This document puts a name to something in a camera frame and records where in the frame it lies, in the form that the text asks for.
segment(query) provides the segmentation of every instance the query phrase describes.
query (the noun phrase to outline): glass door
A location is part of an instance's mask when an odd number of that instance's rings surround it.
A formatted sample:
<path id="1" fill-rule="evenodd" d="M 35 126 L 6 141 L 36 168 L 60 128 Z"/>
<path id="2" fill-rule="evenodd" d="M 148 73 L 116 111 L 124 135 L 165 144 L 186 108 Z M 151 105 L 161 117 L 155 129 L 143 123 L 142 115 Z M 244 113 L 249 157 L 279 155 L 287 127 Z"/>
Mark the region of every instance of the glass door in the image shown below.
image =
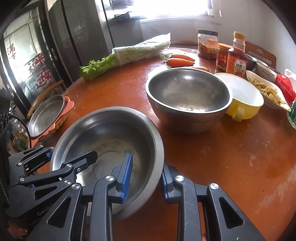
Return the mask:
<path id="1" fill-rule="evenodd" d="M 0 49 L 10 85 L 27 110 L 54 83 L 64 79 L 66 86 L 71 84 L 56 55 L 43 1 L 28 5 L 11 22 Z"/>

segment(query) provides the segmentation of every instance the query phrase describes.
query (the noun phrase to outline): orange table surface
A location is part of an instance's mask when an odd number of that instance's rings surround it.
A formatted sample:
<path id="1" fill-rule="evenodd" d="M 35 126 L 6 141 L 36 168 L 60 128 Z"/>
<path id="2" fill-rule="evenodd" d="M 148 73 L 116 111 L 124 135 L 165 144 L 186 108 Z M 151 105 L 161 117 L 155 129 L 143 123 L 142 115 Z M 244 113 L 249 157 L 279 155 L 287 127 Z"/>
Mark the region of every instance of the orange table surface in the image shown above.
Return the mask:
<path id="1" fill-rule="evenodd" d="M 182 49 L 196 53 L 196 50 Z M 197 58 L 215 71 L 215 62 Z M 141 111 L 157 126 L 169 165 L 194 183 L 218 183 L 255 224 L 267 241 L 276 241 L 296 211 L 296 131 L 286 112 L 266 105 L 250 120 L 235 122 L 228 115 L 209 131 L 187 135 L 165 127 L 154 114 L 145 83 L 154 69 L 164 68 L 154 57 L 110 70 L 91 81 L 82 78 L 64 95 L 75 108 L 61 128 L 43 142 L 55 146 L 65 130 L 82 116 L 109 106 Z M 49 170 L 47 164 L 43 172 Z M 160 186 L 134 215 L 113 222 L 115 241 L 176 239 L 177 205 L 167 205 Z"/>

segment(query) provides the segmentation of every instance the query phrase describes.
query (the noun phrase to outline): red package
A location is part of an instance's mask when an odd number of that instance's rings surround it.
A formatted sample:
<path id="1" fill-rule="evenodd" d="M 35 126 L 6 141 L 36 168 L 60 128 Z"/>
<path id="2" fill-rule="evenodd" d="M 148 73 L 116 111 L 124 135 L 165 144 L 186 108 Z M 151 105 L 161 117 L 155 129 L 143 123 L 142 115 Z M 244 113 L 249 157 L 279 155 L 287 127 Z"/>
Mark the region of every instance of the red package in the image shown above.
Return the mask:
<path id="1" fill-rule="evenodd" d="M 275 84 L 281 89 L 283 95 L 289 105 L 292 105 L 293 101 L 296 98 L 296 93 L 293 90 L 290 79 L 283 75 L 277 74 Z"/>

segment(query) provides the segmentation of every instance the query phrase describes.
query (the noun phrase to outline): orange carrot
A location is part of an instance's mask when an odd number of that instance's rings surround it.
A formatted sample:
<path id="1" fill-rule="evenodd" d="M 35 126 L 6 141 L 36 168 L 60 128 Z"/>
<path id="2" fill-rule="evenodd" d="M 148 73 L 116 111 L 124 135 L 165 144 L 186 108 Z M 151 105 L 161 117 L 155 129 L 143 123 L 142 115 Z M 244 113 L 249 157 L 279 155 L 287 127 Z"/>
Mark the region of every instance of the orange carrot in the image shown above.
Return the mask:
<path id="1" fill-rule="evenodd" d="M 191 68 L 194 68 L 194 69 L 200 69 L 200 70 L 204 70 L 204 71 L 207 71 L 209 72 L 209 69 L 204 67 L 204 66 L 192 66 Z"/>
<path id="2" fill-rule="evenodd" d="M 176 67 L 192 66 L 192 65 L 194 65 L 194 62 L 189 61 L 189 60 L 185 60 L 185 59 L 181 59 L 181 58 L 169 58 L 166 61 L 166 64 L 172 68 L 176 68 Z"/>
<path id="3" fill-rule="evenodd" d="M 194 62 L 195 59 L 187 56 L 187 55 L 184 55 L 184 54 L 172 54 L 171 58 L 181 58 L 181 59 L 185 59 L 185 60 L 189 60 L 189 61 L 192 61 Z"/>

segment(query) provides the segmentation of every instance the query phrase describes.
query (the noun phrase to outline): window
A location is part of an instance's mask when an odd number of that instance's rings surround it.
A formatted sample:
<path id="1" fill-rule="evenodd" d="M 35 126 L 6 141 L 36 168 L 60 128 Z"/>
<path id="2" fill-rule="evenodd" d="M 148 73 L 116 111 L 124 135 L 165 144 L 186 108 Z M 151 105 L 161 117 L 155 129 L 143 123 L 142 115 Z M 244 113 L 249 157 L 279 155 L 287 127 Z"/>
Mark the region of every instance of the window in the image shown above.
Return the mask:
<path id="1" fill-rule="evenodd" d="M 214 17 L 213 2 L 220 0 L 112 0 L 114 14 L 129 11 L 130 18 Z"/>

